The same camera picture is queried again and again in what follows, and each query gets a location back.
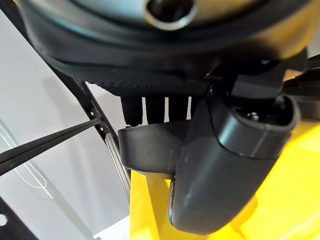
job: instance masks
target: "black metal frame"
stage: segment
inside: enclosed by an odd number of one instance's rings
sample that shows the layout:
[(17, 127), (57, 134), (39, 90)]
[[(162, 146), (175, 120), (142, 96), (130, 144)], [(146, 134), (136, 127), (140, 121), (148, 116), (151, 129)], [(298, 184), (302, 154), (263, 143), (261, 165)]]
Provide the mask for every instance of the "black metal frame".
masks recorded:
[[(17, 5), (12, 0), (1, 0), (0, 9), (27, 42), (31, 44)], [(107, 133), (110, 133), (116, 145), (119, 147), (119, 139), (115, 130), (111, 126), (108, 118), (99, 106), (87, 84), (63, 74), (48, 63), (47, 65), (76, 97), (90, 121), (69, 127), (1, 153), (0, 176), (91, 127), (95, 127), (103, 141), (105, 141)], [(1, 197), (0, 214), (6, 215), (8, 219), (7, 224), (0, 227), (1, 240), (37, 239)]]

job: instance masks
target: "circular opening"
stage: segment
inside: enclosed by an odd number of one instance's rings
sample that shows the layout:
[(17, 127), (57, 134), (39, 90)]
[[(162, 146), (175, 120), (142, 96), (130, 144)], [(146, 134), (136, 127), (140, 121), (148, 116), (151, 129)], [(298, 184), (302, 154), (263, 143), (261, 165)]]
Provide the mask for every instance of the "circular opening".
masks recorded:
[(8, 219), (6, 215), (0, 214), (0, 226), (3, 227), (7, 224)]
[(150, 0), (146, 8), (155, 19), (174, 23), (187, 16), (193, 6), (193, 0)]
[(196, 15), (194, 0), (150, 0), (146, 19), (154, 27), (173, 31), (187, 26)]

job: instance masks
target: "black plastic housing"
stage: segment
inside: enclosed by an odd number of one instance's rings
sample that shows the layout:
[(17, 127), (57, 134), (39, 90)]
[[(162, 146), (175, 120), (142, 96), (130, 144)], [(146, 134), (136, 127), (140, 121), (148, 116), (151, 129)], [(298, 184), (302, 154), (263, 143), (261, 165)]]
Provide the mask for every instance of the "black plastic housing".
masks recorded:
[(219, 94), (197, 106), (177, 161), (171, 222), (179, 230), (206, 235), (231, 221), (264, 181), (300, 119), (287, 125), (239, 116)]

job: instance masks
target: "silver rod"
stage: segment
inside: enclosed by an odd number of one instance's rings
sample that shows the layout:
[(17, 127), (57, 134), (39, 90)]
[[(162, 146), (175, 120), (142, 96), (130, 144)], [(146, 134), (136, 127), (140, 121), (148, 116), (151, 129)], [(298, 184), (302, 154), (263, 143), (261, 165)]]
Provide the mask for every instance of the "silver rod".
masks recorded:
[(130, 177), (126, 168), (121, 163), (119, 149), (111, 133), (106, 134), (105, 143), (110, 151), (114, 166), (120, 177), (125, 195), (128, 198), (128, 201), (130, 202)]

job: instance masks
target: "yellow surface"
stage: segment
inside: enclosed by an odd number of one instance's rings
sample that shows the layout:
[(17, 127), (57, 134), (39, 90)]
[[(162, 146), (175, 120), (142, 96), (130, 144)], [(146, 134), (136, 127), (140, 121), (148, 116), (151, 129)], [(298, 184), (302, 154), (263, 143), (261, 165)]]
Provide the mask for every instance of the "yellow surface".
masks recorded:
[(320, 240), (320, 123), (300, 124), (251, 201), (211, 235), (171, 226), (169, 184), (132, 172), (131, 240)]

